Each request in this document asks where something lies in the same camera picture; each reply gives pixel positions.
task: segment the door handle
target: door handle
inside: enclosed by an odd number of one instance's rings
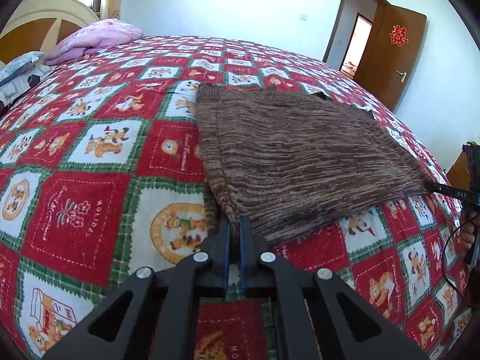
[[[402,79],[400,80],[400,82],[402,83],[403,81],[405,81],[405,77],[407,76],[407,72],[404,71],[402,73],[401,71],[397,71],[397,73],[402,76]]]

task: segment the knitted garment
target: knitted garment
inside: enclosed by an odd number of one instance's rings
[[[208,185],[233,239],[241,215],[277,244],[387,200],[427,193],[429,177],[417,161],[371,113],[351,105],[201,84],[196,116]]]

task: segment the human hand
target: human hand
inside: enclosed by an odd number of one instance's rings
[[[476,212],[472,212],[470,217],[476,216]],[[473,234],[475,225],[477,228],[480,228],[480,215],[473,219],[473,223],[467,223],[470,219],[467,217],[467,212],[465,209],[462,210],[460,215],[460,224],[463,226],[460,228],[460,245],[463,250],[467,251],[471,248],[472,244],[475,242],[475,236]]]

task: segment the red checkered bedspread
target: red checkered bedspread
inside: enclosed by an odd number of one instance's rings
[[[41,357],[140,266],[176,264],[206,236],[195,123],[199,83],[323,91],[372,110],[440,182],[425,147],[377,99],[322,62],[259,44],[145,37],[56,68],[0,121],[0,321]],[[276,247],[296,266],[326,266],[433,357],[470,310],[440,254],[460,206],[440,195],[386,202]],[[181,234],[192,235],[191,242]],[[463,290],[458,239],[448,275]],[[238,269],[231,268],[231,278]],[[268,302],[203,304],[198,356],[274,358]]]

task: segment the curved headboard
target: curved headboard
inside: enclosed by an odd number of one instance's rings
[[[0,33],[0,67],[29,51],[48,52],[94,21],[97,15],[78,0],[23,0]]]

